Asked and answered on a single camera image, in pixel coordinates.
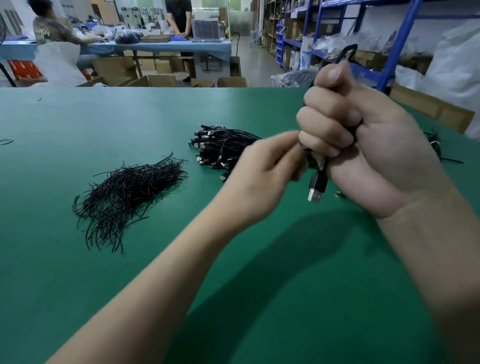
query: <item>gray floor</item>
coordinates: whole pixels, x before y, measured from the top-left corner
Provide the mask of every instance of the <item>gray floor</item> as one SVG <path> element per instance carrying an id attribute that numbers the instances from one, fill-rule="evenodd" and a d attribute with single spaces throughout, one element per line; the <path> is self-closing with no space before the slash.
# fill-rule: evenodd
<path id="1" fill-rule="evenodd" d="M 237 52 L 237 37 L 232 42 L 232 56 Z M 270 76 L 283 73 L 279 65 L 266 49 L 252 44 L 250 48 L 250 37 L 241 36 L 238 46 L 238 56 L 242 76 L 250 83 L 250 87 L 272 87 Z"/>

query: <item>patterned shirt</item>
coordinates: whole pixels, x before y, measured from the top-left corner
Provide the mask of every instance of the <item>patterned shirt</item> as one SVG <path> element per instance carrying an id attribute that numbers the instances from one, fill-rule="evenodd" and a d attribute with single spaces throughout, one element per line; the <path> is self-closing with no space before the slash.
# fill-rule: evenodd
<path id="1" fill-rule="evenodd" d="M 70 42 L 83 44 L 83 41 L 75 36 L 67 27 L 56 20 L 38 16 L 33 20 L 33 31 L 38 44 L 49 42 Z"/>

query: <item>green tabletop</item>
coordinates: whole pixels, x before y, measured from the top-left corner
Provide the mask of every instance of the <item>green tabletop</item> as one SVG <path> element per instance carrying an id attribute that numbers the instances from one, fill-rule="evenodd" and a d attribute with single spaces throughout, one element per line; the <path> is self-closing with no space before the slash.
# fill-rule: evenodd
<path id="1" fill-rule="evenodd" d="M 304 90 L 0 89 L 0 363 L 40 363 L 172 241 L 221 188 L 188 140 L 198 124 L 260 137 L 296 129 Z M 430 129 L 431 121 L 422 119 Z M 442 131 L 444 163 L 476 212 L 480 149 Z M 126 230 L 125 254 L 88 251 L 72 213 L 92 176 L 187 159 L 188 178 Z M 375 221 L 308 172 L 220 255 L 168 363 L 438 363 L 441 341 Z"/>

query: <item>person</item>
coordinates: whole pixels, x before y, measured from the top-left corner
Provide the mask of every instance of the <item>person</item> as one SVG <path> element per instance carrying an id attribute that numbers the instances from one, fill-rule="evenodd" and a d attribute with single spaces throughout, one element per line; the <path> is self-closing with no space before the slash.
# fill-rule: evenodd
<path id="1" fill-rule="evenodd" d="M 192 2 L 191 0 L 166 0 L 168 22 L 172 26 L 177 36 L 192 38 Z M 191 52 L 181 52 L 182 57 L 193 57 Z M 195 64 L 193 59 L 187 60 L 187 69 L 189 76 L 184 78 L 184 82 L 189 82 L 195 77 Z"/>
<path id="2" fill-rule="evenodd" d="M 190 38 L 192 34 L 192 2 L 190 0 L 166 0 L 168 22 L 175 34 Z"/>
<path id="3" fill-rule="evenodd" d="M 329 156 L 332 182 L 375 217 L 458 361 L 478 362 L 480 221 L 414 119 L 346 61 L 322 68 L 304 102 L 301 131 L 247 147 L 210 204 L 48 363 L 160 363 L 220 252 L 305 171 L 299 141 Z"/>
<path id="4" fill-rule="evenodd" d="M 70 42 L 87 45 L 105 40 L 101 36 L 86 39 L 75 36 L 72 32 L 72 25 L 70 25 L 70 28 L 66 27 L 64 25 L 65 19 L 58 18 L 55 15 L 51 0 L 28 0 L 28 5 L 37 15 L 33 20 L 33 31 L 39 45 L 49 42 Z M 93 54 L 80 55 L 77 66 L 80 69 L 92 68 L 91 61 L 96 58 L 98 56 Z"/>

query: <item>table covered with blue cloth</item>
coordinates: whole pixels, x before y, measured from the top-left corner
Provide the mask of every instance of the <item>table covered with blue cloth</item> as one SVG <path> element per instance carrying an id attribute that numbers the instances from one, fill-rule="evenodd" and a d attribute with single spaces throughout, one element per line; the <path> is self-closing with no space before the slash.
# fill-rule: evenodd
<path id="1" fill-rule="evenodd" d="M 116 44 L 115 42 L 93 43 L 82 46 L 82 54 L 109 55 L 124 50 L 137 50 L 144 52 L 205 52 L 214 57 L 228 61 L 232 52 L 232 42 L 224 40 L 220 43 L 200 43 L 191 40 L 170 41 L 167 43 L 137 43 Z M 31 40 L 5 41 L 0 45 L 0 58 L 5 60 L 32 61 L 38 44 Z"/>

